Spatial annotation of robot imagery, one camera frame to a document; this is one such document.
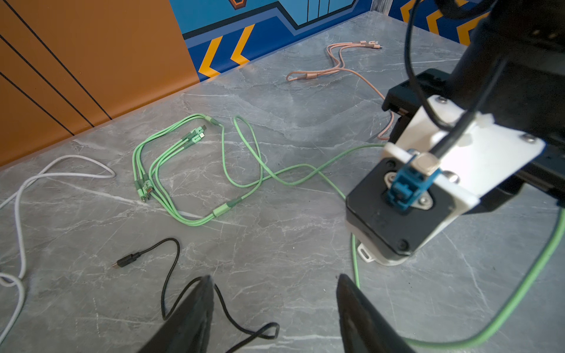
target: blue connector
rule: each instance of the blue connector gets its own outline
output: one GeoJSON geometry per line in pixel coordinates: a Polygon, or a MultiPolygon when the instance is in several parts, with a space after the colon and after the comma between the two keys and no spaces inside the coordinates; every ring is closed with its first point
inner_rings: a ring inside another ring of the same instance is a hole
{"type": "Polygon", "coordinates": [[[397,173],[386,197],[388,201],[401,211],[408,210],[421,195],[432,186],[434,180],[441,174],[437,168],[430,176],[417,171],[412,162],[418,156],[412,157],[397,173]]]}

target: usb connector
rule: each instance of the usb connector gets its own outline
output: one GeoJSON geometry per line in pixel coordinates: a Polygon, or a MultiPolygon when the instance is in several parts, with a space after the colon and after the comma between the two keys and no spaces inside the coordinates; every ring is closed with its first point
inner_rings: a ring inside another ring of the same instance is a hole
{"type": "Polygon", "coordinates": [[[134,262],[141,256],[140,252],[136,252],[135,254],[129,254],[128,256],[124,256],[123,258],[116,261],[115,264],[112,265],[114,268],[125,267],[130,263],[134,262]]]}

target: yellow chevron pattern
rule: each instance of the yellow chevron pattern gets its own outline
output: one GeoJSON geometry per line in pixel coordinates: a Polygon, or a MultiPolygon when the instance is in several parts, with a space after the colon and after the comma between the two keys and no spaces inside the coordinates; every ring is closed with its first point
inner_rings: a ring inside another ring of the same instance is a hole
{"type": "Polygon", "coordinates": [[[251,36],[251,31],[255,27],[254,24],[251,26],[247,26],[244,28],[244,32],[241,33],[240,40],[237,42],[236,48],[233,50],[233,54],[231,59],[238,63],[239,65],[243,65],[249,62],[249,60],[241,55],[241,52],[244,50],[245,44],[249,40],[249,36],[251,36]]]}
{"type": "MultiPolygon", "coordinates": [[[[468,3],[469,1],[466,0],[455,0],[455,2],[457,3],[457,5],[459,6],[463,6],[466,3],[468,3]]],[[[435,12],[433,12],[431,15],[428,15],[426,17],[426,21],[428,22],[428,28],[429,31],[435,34],[440,34],[440,30],[437,29],[437,20],[442,18],[444,15],[441,13],[440,10],[436,10],[435,12]]]]}
{"type": "Polygon", "coordinates": [[[459,36],[459,43],[465,44],[469,46],[471,44],[471,37],[469,36],[469,31],[475,27],[477,27],[480,20],[487,17],[490,12],[485,13],[484,15],[480,15],[472,19],[469,22],[466,22],[457,27],[457,35],[459,36]]]}
{"type": "Polygon", "coordinates": [[[208,77],[214,77],[220,74],[218,71],[211,68],[210,65],[212,64],[214,55],[216,55],[216,52],[218,51],[218,47],[220,46],[222,37],[223,36],[215,38],[210,42],[210,45],[208,46],[208,50],[206,50],[206,55],[204,55],[204,60],[200,65],[200,69],[198,69],[199,73],[206,75],[208,77]]]}
{"type": "Polygon", "coordinates": [[[412,10],[412,8],[414,7],[415,2],[416,0],[410,0],[404,5],[402,5],[400,8],[400,13],[402,14],[402,20],[406,23],[408,23],[408,20],[410,20],[410,10],[412,10]]]}

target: green cable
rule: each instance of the green cable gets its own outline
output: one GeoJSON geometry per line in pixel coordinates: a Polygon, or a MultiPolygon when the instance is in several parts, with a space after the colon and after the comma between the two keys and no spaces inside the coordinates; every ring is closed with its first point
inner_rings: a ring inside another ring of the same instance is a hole
{"type": "MultiPolygon", "coordinates": [[[[234,203],[238,203],[244,199],[246,199],[247,197],[251,196],[260,186],[261,183],[267,179],[270,178],[274,178],[275,180],[277,180],[278,182],[282,183],[283,185],[287,185],[287,186],[296,186],[299,184],[302,184],[303,182],[306,182],[307,180],[311,179],[312,177],[314,177],[316,174],[319,175],[322,179],[324,179],[325,182],[327,182],[332,188],[334,188],[334,190],[343,198],[345,199],[345,194],[326,176],[324,175],[321,171],[325,168],[327,168],[327,166],[331,165],[332,163],[334,163],[335,161],[337,161],[338,159],[342,158],[343,156],[358,150],[358,149],[362,149],[362,148],[366,148],[366,147],[383,147],[383,144],[377,144],[377,143],[372,143],[372,144],[368,144],[368,145],[363,145],[363,146],[357,146],[357,147],[353,147],[352,149],[348,149],[340,154],[338,154],[337,156],[335,156],[334,158],[330,159],[329,161],[327,161],[326,163],[322,164],[319,167],[314,167],[313,165],[310,164],[306,164],[306,163],[301,163],[301,164],[296,164],[296,165],[292,165],[290,167],[286,167],[283,168],[277,172],[272,172],[267,166],[266,164],[262,161],[261,156],[261,152],[259,149],[259,143],[257,141],[257,137],[255,136],[255,132],[253,131],[253,127],[242,117],[240,116],[236,116],[234,118],[234,126],[236,127],[237,133],[239,134],[239,137],[241,139],[241,141],[245,144],[245,146],[247,147],[247,149],[251,152],[251,154],[253,155],[253,157],[255,158],[255,160],[259,163],[259,179],[255,180],[254,182],[251,182],[249,184],[246,185],[240,185],[238,183],[236,183],[229,175],[226,164],[225,164],[225,128],[222,124],[218,123],[217,121],[212,121],[212,118],[206,116],[206,115],[202,115],[202,114],[193,114],[190,116],[187,116],[186,118],[172,124],[170,127],[161,130],[155,134],[153,134],[152,136],[148,137],[145,141],[143,141],[141,144],[139,144],[135,149],[134,149],[134,153],[133,153],[133,157],[132,157],[132,164],[133,164],[133,177],[134,180],[137,180],[138,175],[141,177],[145,174],[145,169],[143,168],[142,162],[141,162],[141,153],[143,150],[143,147],[161,137],[161,136],[165,136],[166,134],[168,134],[169,132],[172,132],[174,130],[176,130],[177,128],[181,127],[182,125],[194,120],[194,119],[205,119],[211,123],[213,123],[214,125],[218,125],[221,127],[221,159],[222,159],[222,166],[224,169],[224,174],[226,176],[226,178],[228,179],[228,181],[238,187],[238,188],[249,188],[251,186],[255,186],[253,189],[251,189],[249,192],[247,192],[246,194],[244,194],[243,196],[237,198],[235,201],[233,201],[234,203]],[[247,127],[249,128],[249,130],[251,131],[251,135],[253,137],[253,142],[255,144],[255,149],[257,150],[257,152],[254,151],[254,149],[251,147],[251,145],[249,144],[249,142],[247,141],[247,139],[245,138],[245,136],[243,135],[243,133],[241,132],[241,129],[237,123],[237,120],[241,120],[243,121],[247,127]],[[287,182],[282,180],[281,178],[278,177],[279,174],[282,174],[284,172],[287,171],[291,171],[292,169],[296,169],[296,168],[301,168],[301,167],[306,167],[306,168],[310,168],[312,169],[312,172],[310,174],[308,174],[307,176],[305,176],[304,178],[301,178],[297,181],[292,181],[292,182],[287,182]],[[263,176],[263,171],[267,172],[267,176],[263,176]]],[[[151,167],[149,168],[149,179],[152,182],[152,185],[154,186],[153,191],[151,192],[151,195],[165,208],[165,210],[173,217],[175,218],[177,221],[186,224],[186,225],[190,225],[190,226],[200,226],[203,225],[209,221],[211,221],[212,219],[214,219],[216,216],[214,213],[209,214],[208,216],[201,218],[199,220],[190,220],[187,219],[185,217],[183,217],[179,211],[176,209],[169,193],[166,191],[166,189],[163,187],[163,185],[161,184],[161,181],[159,179],[159,169],[160,167],[168,160],[170,160],[171,158],[173,158],[175,155],[177,155],[178,153],[183,151],[183,147],[185,144],[185,140],[179,140],[177,141],[174,145],[172,145],[171,147],[169,147],[165,152],[161,153],[161,155],[159,157],[157,157],[157,159],[155,159],[155,161],[153,161],[153,163],[151,164],[151,167]]],[[[224,204],[227,207],[224,209],[231,209],[232,206],[230,207],[229,205],[227,205],[228,203],[224,204]]],[[[351,254],[353,256],[353,272],[354,272],[354,277],[355,277],[355,283],[357,286],[359,286],[359,271],[358,271],[358,267],[357,267],[357,255],[355,253],[355,248],[356,248],[356,239],[355,236],[353,234],[351,234],[351,254]]]]}
{"type": "Polygon", "coordinates": [[[557,246],[563,238],[563,233],[565,233],[565,208],[560,209],[559,218],[553,231],[553,235],[532,265],[532,268],[529,270],[528,274],[524,277],[524,280],[520,283],[513,295],[510,296],[506,304],[502,306],[502,308],[495,315],[492,321],[484,329],[480,330],[479,333],[470,338],[454,342],[425,342],[418,341],[417,339],[404,338],[406,343],[413,346],[437,350],[460,350],[476,347],[485,343],[490,337],[492,337],[493,334],[498,331],[498,329],[500,329],[500,327],[506,322],[510,315],[512,315],[514,309],[518,306],[518,304],[520,304],[522,299],[524,299],[526,293],[535,282],[537,276],[544,269],[555,249],[557,249],[557,246]]]}
{"type": "MultiPolygon", "coordinates": [[[[134,176],[134,180],[135,180],[136,184],[138,183],[138,179],[137,179],[138,175],[139,175],[139,177],[142,177],[143,175],[145,175],[145,169],[143,168],[143,165],[141,163],[141,153],[142,153],[143,147],[147,143],[149,143],[149,142],[151,142],[151,141],[153,141],[153,140],[155,140],[155,139],[157,139],[161,136],[164,136],[167,133],[170,133],[170,132],[176,130],[177,128],[181,127],[182,125],[184,125],[184,124],[186,124],[186,123],[188,123],[188,122],[190,122],[194,119],[205,119],[208,122],[211,122],[214,125],[221,127],[222,166],[223,166],[223,169],[224,169],[224,174],[225,174],[226,178],[228,179],[228,181],[232,185],[234,185],[238,188],[249,188],[251,186],[255,186],[253,189],[251,189],[245,195],[243,195],[243,196],[241,196],[241,197],[239,197],[235,200],[232,200],[230,202],[227,202],[226,204],[218,207],[217,210],[221,209],[219,211],[220,214],[223,213],[223,212],[229,211],[233,206],[235,206],[235,204],[237,204],[238,202],[247,198],[248,196],[252,195],[260,187],[260,185],[263,181],[270,179],[270,178],[277,180],[278,182],[282,183],[283,185],[296,186],[296,185],[299,185],[299,184],[311,179],[315,175],[319,175],[332,188],[334,188],[334,190],[341,197],[343,197],[343,199],[345,199],[345,194],[343,192],[341,192],[341,190],[326,175],[324,175],[321,171],[324,168],[327,168],[327,166],[329,166],[333,162],[337,161],[338,159],[342,158],[343,156],[345,156],[345,155],[347,155],[347,154],[349,154],[349,153],[351,153],[355,150],[366,148],[366,147],[382,147],[383,146],[382,144],[375,144],[374,143],[374,144],[369,144],[369,145],[353,147],[351,149],[348,149],[348,150],[338,154],[337,156],[335,156],[334,158],[330,159],[329,161],[327,161],[326,163],[322,164],[321,166],[319,166],[317,168],[314,167],[313,165],[302,163],[302,164],[296,164],[296,165],[292,165],[290,167],[283,168],[283,169],[281,169],[277,172],[272,172],[271,169],[269,169],[267,167],[267,165],[263,162],[262,158],[260,157],[261,153],[260,153],[260,150],[259,150],[259,143],[257,142],[257,138],[255,136],[255,132],[253,131],[253,128],[244,118],[242,118],[240,116],[236,116],[233,120],[233,124],[234,124],[234,126],[237,130],[237,133],[238,133],[241,141],[244,143],[244,145],[250,151],[250,153],[255,158],[255,160],[259,163],[259,168],[260,168],[259,179],[257,179],[254,182],[251,182],[249,184],[246,184],[246,185],[240,185],[240,184],[236,183],[229,176],[229,173],[228,173],[228,170],[227,170],[227,167],[226,167],[226,163],[225,163],[225,128],[224,128],[224,126],[222,124],[218,123],[215,119],[210,118],[209,116],[202,115],[202,114],[193,114],[193,115],[187,116],[186,118],[176,122],[175,124],[171,125],[170,127],[166,128],[164,130],[161,130],[160,132],[158,132],[156,134],[153,134],[152,136],[147,138],[145,141],[143,141],[141,144],[139,144],[134,149],[134,153],[133,153],[133,157],[132,157],[132,163],[133,163],[133,176],[134,176]],[[244,135],[241,132],[241,129],[240,129],[238,123],[237,123],[237,120],[243,121],[249,127],[249,130],[251,131],[251,135],[253,137],[253,141],[255,143],[255,149],[257,150],[257,152],[254,151],[254,149],[251,147],[251,145],[249,144],[247,139],[244,137],[244,135]],[[307,176],[305,176],[305,177],[303,177],[299,180],[292,181],[292,182],[284,181],[284,180],[282,180],[281,178],[278,177],[279,174],[290,171],[292,169],[301,168],[301,167],[310,168],[310,169],[312,169],[312,172],[309,173],[307,176]],[[263,176],[263,171],[266,171],[268,175],[263,176]]],[[[151,195],[159,203],[161,203],[163,205],[163,207],[167,210],[167,212],[172,217],[174,217],[179,222],[186,224],[186,225],[190,225],[190,226],[200,226],[200,225],[203,225],[203,224],[211,221],[212,219],[216,218],[217,216],[216,216],[215,212],[212,212],[208,216],[203,217],[201,219],[197,219],[197,220],[191,220],[191,219],[186,219],[186,218],[182,217],[180,215],[179,211],[176,209],[170,195],[168,194],[168,192],[166,191],[166,189],[163,187],[163,185],[161,184],[161,182],[159,180],[159,169],[160,169],[160,167],[165,162],[167,162],[168,160],[170,160],[171,158],[176,156],[178,153],[182,152],[185,149],[184,146],[186,145],[187,142],[188,142],[187,140],[179,140],[173,146],[171,146],[169,149],[167,149],[165,152],[163,152],[151,164],[151,167],[149,168],[149,179],[151,180],[151,182],[155,186],[155,188],[153,189],[155,191],[155,193],[151,192],[151,195]]],[[[526,295],[526,293],[528,292],[530,287],[535,282],[537,276],[541,273],[541,271],[543,270],[543,268],[545,267],[545,265],[547,264],[547,262],[551,258],[551,255],[553,254],[553,252],[555,251],[555,249],[559,245],[559,243],[560,243],[560,241],[563,237],[563,233],[565,233],[565,209],[562,208],[561,211],[560,211],[560,214],[559,214],[558,223],[555,227],[555,231],[554,231],[553,236],[551,237],[550,241],[548,242],[548,244],[546,245],[546,247],[544,248],[544,250],[542,251],[542,253],[538,257],[538,259],[536,260],[536,262],[534,263],[534,265],[532,266],[532,268],[530,269],[530,271],[528,272],[528,274],[526,275],[526,277],[524,278],[524,280],[522,281],[522,283],[520,284],[520,286],[518,287],[516,292],[514,292],[513,295],[510,296],[510,298],[508,299],[506,304],[501,308],[501,310],[492,319],[492,321],[483,330],[481,330],[479,333],[477,333],[476,335],[474,335],[471,338],[464,339],[464,340],[461,340],[461,341],[455,341],[455,342],[425,342],[425,341],[418,341],[416,339],[411,339],[411,338],[404,338],[404,340],[408,344],[413,345],[413,346],[418,346],[418,347],[423,347],[423,348],[431,348],[431,349],[442,349],[442,350],[457,350],[457,349],[471,348],[471,347],[476,347],[476,346],[484,343],[485,341],[487,341],[490,337],[492,337],[493,334],[495,334],[498,331],[498,329],[510,317],[510,315],[512,314],[514,309],[518,306],[518,304],[524,298],[524,296],[526,295]]],[[[355,236],[353,234],[351,234],[351,254],[352,254],[352,258],[353,258],[353,272],[354,272],[354,277],[355,277],[355,284],[357,285],[357,287],[360,287],[359,270],[358,270],[358,265],[357,265],[357,254],[355,252],[356,245],[357,245],[357,241],[355,239],[355,236]]]]}

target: marble countertop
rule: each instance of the marble countertop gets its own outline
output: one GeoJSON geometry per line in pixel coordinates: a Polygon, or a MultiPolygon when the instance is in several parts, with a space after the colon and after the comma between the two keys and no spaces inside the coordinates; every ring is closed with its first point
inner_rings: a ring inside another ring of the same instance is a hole
{"type": "MultiPolygon", "coordinates": [[[[339,195],[317,177],[295,188],[269,180],[232,211],[192,228],[171,218],[155,200],[138,200],[131,156],[147,136],[200,112],[226,126],[227,167],[237,181],[249,182],[258,174],[230,121],[237,114],[254,126],[271,168],[321,165],[365,143],[386,126],[388,114],[380,108],[382,100],[354,75],[296,82],[286,82],[285,75],[329,67],[324,51],[329,43],[377,40],[384,49],[354,49],[345,57],[348,67],[386,94],[406,79],[405,28],[403,22],[366,13],[1,171],[0,199],[65,154],[97,159],[117,175],[110,180],[41,179],[24,193],[27,300],[0,351],[136,352],[162,324],[160,291],[175,248],[168,243],[126,268],[110,266],[176,237],[182,249],[167,291],[168,307],[190,279],[211,274],[240,324],[255,329],[270,321],[281,325],[278,340],[257,339],[244,350],[343,352],[335,289],[337,276],[351,276],[352,268],[339,195]]],[[[415,29],[412,47],[417,71],[451,71],[464,51],[420,29],[415,29]]],[[[154,142],[145,163],[177,137],[154,142]]],[[[208,126],[206,138],[192,148],[168,162],[161,175],[180,210],[203,216],[241,190],[223,174],[216,127],[208,126]]],[[[327,175],[347,193],[378,158],[379,149],[359,150],[328,168],[327,175]]],[[[53,170],[99,172],[81,161],[64,161],[53,170]]],[[[526,187],[496,212],[460,217],[400,266],[360,262],[362,290],[401,335],[430,341],[466,338],[512,293],[550,236],[556,215],[554,200],[526,187]]],[[[0,229],[0,269],[17,273],[13,204],[0,210],[0,229]]],[[[499,333],[467,352],[560,351],[565,345],[564,255],[561,245],[499,333]]],[[[16,299],[15,289],[0,287],[0,327],[16,299]]],[[[216,300],[208,352],[224,352],[244,337],[216,300]]]]}

